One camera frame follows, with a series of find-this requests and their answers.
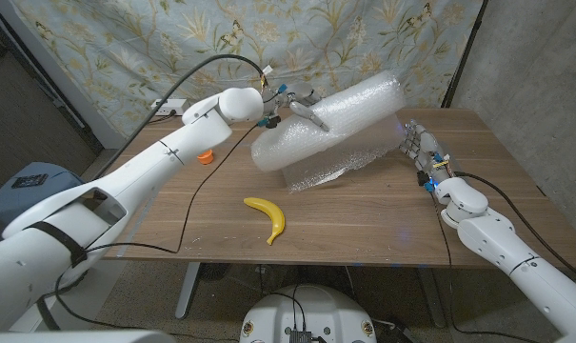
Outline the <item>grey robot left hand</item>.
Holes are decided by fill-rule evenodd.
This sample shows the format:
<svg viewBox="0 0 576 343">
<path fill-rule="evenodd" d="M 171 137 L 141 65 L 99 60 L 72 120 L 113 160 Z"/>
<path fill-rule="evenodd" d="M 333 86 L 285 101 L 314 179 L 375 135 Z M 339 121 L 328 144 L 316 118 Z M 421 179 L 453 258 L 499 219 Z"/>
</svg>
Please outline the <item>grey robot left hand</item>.
<svg viewBox="0 0 576 343">
<path fill-rule="evenodd" d="M 264 89 L 263 118 L 258 121 L 258 127 L 274 129 L 281 122 L 279 110 L 289 108 L 294 114 L 311 121 L 322 131 L 329 131 L 328 125 L 310 108 L 317 104 L 321 95 L 309 83 L 282 84 L 277 89 Z"/>
</svg>

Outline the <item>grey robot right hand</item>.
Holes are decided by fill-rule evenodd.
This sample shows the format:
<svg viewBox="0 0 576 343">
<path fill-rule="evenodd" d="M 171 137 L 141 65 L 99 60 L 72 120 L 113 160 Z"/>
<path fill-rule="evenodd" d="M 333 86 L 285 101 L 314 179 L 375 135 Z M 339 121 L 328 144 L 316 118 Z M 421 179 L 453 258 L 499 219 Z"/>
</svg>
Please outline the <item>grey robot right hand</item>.
<svg viewBox="0 0 576 343">
<path fill-rule="evenodd" d="M 399 150 L 414 161 L 417 183 L 428 192 L 449 179 L 448 155 L 444 153 L 435 136 L 414 119 L 405 123 L 406 138 Z"/>
</svg>

